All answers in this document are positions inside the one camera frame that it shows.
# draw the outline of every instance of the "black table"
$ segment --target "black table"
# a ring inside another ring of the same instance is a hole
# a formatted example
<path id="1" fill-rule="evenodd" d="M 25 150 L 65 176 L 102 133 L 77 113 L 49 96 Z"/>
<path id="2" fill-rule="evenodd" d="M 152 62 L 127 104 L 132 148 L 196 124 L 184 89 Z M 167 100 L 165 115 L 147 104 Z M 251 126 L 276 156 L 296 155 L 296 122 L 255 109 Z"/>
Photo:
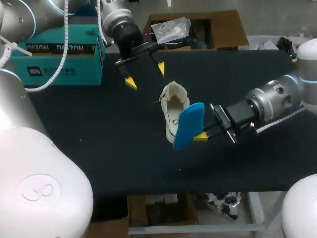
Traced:
<path id="1" fill-rule="evenodd" d="M 251 89 L 292 71 L 279 51 L 170 52 L 162 79 L 144 56 L 130 66 L 128 88 L 107 54 L 97 87 L 49 87 L 31 99 L 51 139 L 89 178 L 100 196 L 177 192 L 280 191 L 317 172 L 317 118 L 303 112 L 260 136 L 232 145 L 224 135 L 175 152 L 160 103 L 170 81 L 192 103 L 228 106 Z"/>

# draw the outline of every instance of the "blue foam pad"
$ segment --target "blue foam pad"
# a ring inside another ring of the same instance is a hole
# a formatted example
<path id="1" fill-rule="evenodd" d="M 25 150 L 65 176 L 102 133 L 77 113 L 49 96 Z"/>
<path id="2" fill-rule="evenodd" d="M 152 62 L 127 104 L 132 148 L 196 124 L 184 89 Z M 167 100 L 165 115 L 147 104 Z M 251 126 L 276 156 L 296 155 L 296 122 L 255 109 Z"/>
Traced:
<path id="1" fill-rule="evenodd" d="M 181 113 L 174 141 L 175 150 L 190 146 L 194 137 L 204 132 L 204 115 L 203 103 L 195 103 Z"/>

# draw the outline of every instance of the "cardboard box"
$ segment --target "cardboard box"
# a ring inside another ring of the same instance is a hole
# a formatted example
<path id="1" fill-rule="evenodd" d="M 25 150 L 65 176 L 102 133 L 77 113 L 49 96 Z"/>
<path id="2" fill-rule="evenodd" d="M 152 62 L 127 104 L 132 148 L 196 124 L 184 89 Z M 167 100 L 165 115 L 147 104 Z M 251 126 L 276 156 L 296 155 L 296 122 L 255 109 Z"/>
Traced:
<path id="1" fill-rule="evenodd" d="M 52 85 L 100 85 L 105 48 L 97 25 L 69 25 L 68 56 Z M 45 84 L 56 72 L 64 47 L 64 28 L 48 30 L 23 43 L 27 56 L 14 51 L 11 63 L 26 86 Z"/>
<path id="2" fill-rule="evenodd" d="M 145 196 L 130 197 L 131 226 L 180 226 L 197 223 L 196 208 L 191 194 L 178 194 L 177 204 L 155 204 L 146 206 Z M 160 210 L 159 220 L 151 219 L 152 208 Z"/>
<path id="3" fill-rule="evenodd" d="M 207 13 L 176 13 L 150 15 L 143 34 L 152 32 L 151 24 L 185 17 L 191 20 L 199 40 L 207 43 L 208 49 L 200 50 L 236 50 L 238 46 L 248 45 L 241 19 L 237 10 Z"/>
<path id="4" fill-rule="evenodd" d="M 129 217 L 129 197 L 99 198 L 85 238 L 128 238 Z"/>

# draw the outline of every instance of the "floor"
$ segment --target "floor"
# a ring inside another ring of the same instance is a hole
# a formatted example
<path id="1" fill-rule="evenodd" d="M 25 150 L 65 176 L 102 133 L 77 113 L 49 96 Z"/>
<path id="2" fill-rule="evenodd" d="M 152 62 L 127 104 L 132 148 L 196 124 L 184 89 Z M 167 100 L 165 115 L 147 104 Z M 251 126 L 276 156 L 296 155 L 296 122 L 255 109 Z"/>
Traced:
<path id="1" fill-rule="evenodd" d="M 310 34 L 317 37 L 317 2 L 310 0 L 140 0 L 129 8 L 135 16 L 137 25 L 142 30 L 149 15 L 153 13 L 206 12 L 237 9 L 247 35 L 285 35 L 291 36 L 306 26 Z M 115 46 L 109 51 L 115 52 Z M 276 200 L 278 192 L 262 192 L 260 199 L 264 214 Z M 200 224 L 243 224 L 251 222 L 248 205 L 240 207 L 240 217 L 232 221 L 213 211 L 199 211 Z M 269 238 L 284 238 L 280 219 L 275 223 L 274 234 Z M 200 237 L 200 238 L 254 238 L 253 233 L 200 234 L 164 237 Z"/>

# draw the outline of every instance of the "shoe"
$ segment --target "shoe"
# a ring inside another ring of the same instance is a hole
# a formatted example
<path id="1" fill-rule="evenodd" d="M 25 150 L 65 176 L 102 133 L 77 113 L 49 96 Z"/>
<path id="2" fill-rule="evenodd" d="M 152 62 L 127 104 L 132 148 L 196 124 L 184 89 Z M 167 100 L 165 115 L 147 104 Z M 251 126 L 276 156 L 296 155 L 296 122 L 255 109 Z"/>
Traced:
<path id="1" fill-rule="evenodd" d="M 173 144 L 178 130 L 179 116 L 189 107 L 189 98 L 183 86 L 171 82 L 164 88 L 159 100 L 166 119 L 166 137 Z"/>

